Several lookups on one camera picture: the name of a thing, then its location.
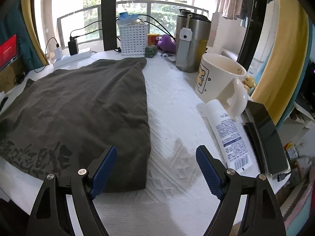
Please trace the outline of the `dark olive t-shirt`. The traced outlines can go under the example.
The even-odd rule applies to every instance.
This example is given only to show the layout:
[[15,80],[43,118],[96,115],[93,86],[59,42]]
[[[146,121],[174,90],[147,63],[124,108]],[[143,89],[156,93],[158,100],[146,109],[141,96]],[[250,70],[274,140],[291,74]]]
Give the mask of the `dark olive t-shirt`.
[[42,180],[71,176],[114,146],[105,192],[144,189],[151,152],[146,63],[101,59],[28,80],[1,114],[1,157]]

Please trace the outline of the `white cream tube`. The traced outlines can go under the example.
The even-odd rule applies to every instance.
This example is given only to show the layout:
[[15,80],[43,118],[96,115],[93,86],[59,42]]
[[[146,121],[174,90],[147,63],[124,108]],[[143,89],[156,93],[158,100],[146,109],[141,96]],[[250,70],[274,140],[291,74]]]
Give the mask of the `white cream tube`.
[[227,168],[238,173],[248,169],[253,163],[244,138],[221,103],[218,100],[206,103],[205,115],[218,141]]

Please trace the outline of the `black smartphone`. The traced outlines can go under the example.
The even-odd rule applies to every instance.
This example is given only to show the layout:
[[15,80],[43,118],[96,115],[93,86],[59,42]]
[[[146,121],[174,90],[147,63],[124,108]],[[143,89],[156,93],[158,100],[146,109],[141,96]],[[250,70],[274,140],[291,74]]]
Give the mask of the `black smartphone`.
[[248,101],[244,111],[247,120],[244,129],[247,133],[260,172],[269,177],[278,177],[288,169],[288,160],[266,107],[254,101]]

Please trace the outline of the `cream cartoon mug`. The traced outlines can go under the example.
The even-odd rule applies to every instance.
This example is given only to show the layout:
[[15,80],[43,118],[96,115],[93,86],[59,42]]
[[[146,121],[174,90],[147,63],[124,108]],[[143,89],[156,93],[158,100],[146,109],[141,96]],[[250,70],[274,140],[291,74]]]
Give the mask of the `cream cartoon mug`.
[[236,121],[248,102],[248,92],[242,82],[246,74],[246,69],[236,61],[205,53],[197,73],[195,93],[204,103],[218,100],[230,118]]

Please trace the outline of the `yellow curtain right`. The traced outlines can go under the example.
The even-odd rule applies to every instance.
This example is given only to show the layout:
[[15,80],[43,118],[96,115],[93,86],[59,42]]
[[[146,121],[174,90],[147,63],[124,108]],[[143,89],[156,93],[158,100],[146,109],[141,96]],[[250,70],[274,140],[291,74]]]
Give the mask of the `yellow curtain right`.
[[303,80],[310,54],[309,17],[298,0],[278,0],[275,40],[251,98],[265,105],[276,127],[283,124]]

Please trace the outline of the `yellow curtain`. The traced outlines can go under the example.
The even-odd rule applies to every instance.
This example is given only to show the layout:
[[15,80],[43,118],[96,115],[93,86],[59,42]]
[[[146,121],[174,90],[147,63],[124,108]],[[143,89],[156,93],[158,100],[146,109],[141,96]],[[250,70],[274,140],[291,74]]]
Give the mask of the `yellow curtain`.
[[36,32],[32,21],[33,17],[31,13],[31,0],[21,0],[21,10],[29,37],[31,38],[32,47],[35,49],[35,52],[42,65],[47,65],[46,56],[40,47],[40,43],[36,37]]
[[310,54],[309,17],[298,0],[278,0],[275,40],[251,98],[265,105],[276,127],[283,124],[303,80]]

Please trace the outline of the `white power strip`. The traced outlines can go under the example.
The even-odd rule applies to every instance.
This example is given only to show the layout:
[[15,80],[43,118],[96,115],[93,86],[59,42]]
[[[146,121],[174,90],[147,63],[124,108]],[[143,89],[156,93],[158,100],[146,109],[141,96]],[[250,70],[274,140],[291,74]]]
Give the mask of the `white power strip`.
[[67,65],[67,64],[75,62],[75,61],[89,58],[91,56],[91,54],[92,54],[91,49],[83,49],[83,50],[79,51],[79,53],[74,54],[74,55],[66,54],[60,60],[55,61],[53,63],[53,67],[59,68],[59,67],[62,67],[63,65]]

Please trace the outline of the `white charger plug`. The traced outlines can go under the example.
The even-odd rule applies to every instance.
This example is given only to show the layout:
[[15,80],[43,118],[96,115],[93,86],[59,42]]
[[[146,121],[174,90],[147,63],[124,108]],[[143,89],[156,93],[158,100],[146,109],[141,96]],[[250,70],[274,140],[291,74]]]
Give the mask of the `white charger plug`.
[[62,57],[63,57],[62,48],[60,47],[60,45],[58,43],[56,44],[56,48],[54,49],[54,53],[55,53],[55,59],[57,61],[62,59]]

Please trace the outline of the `brown cardboard box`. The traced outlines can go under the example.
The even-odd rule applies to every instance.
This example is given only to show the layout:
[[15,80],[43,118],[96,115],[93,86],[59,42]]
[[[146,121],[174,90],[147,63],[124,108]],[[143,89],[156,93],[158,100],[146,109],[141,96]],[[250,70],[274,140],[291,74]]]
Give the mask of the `brown cardboard box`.
[[17,76],[24,73],[25,64],[21,58],[17,58],[1,69],[0,91],[7,93],[17,85]]

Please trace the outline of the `purple plush toy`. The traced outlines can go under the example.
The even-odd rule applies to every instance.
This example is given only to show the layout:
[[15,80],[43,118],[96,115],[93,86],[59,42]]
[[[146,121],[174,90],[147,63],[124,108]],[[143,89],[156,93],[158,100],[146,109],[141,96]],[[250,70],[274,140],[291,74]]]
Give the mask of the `purple plush toy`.
[[163,35],[157,42],[157,48],[164,52],[175,53],[176,43],[168,35]]

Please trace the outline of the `yellow red can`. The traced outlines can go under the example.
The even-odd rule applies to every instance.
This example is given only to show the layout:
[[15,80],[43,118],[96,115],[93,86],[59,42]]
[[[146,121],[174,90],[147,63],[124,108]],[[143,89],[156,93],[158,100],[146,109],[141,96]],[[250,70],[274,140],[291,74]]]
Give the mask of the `yellow red can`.
[[159,37],[159,34],[147,34],[147,45],[157,45]]

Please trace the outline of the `stainless steel thermos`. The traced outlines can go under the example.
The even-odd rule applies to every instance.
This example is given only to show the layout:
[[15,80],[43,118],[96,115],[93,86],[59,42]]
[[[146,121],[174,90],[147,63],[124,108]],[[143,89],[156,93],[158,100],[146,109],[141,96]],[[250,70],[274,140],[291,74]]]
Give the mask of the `stainless steel thermos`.
[[186,73],[199,69],[209,40],[211,21],[201,14],[180,9],[176,23],[176,67]]

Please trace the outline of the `red screen tablet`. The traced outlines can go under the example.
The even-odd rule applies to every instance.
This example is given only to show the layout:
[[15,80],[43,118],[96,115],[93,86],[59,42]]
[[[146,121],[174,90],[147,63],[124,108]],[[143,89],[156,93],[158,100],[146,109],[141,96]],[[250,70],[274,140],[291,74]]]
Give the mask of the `red screen tablet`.
[[12,35],[0,47],[0,69],[3,70],[7,65],[20,56],[17,34]]

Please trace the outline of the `teal curtain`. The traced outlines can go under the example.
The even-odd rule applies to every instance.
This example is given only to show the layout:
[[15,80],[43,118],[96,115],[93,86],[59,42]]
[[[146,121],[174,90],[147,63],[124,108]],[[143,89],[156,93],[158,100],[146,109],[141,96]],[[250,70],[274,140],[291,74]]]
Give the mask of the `teal curtain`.
[[1,19],[1,44],[13,35],[17,35],[19,55],[28,71],[43,67],[45,62],[40,60],[23,19],[21,0],[15,0]]

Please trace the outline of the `yellow curtain left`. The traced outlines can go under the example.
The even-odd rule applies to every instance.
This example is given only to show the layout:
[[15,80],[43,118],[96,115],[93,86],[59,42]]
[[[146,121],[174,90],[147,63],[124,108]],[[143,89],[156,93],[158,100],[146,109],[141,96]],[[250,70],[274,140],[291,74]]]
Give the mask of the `yellow curtain left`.
[[31,13],[31,0],[21,0],[21,10],[29,37],[31,38],[32,47],[35,49],[35,52],[42,65],[47,65],[46,56],[40,47],[40,43],[36,37],[36,32],[32,21],[33,17]]

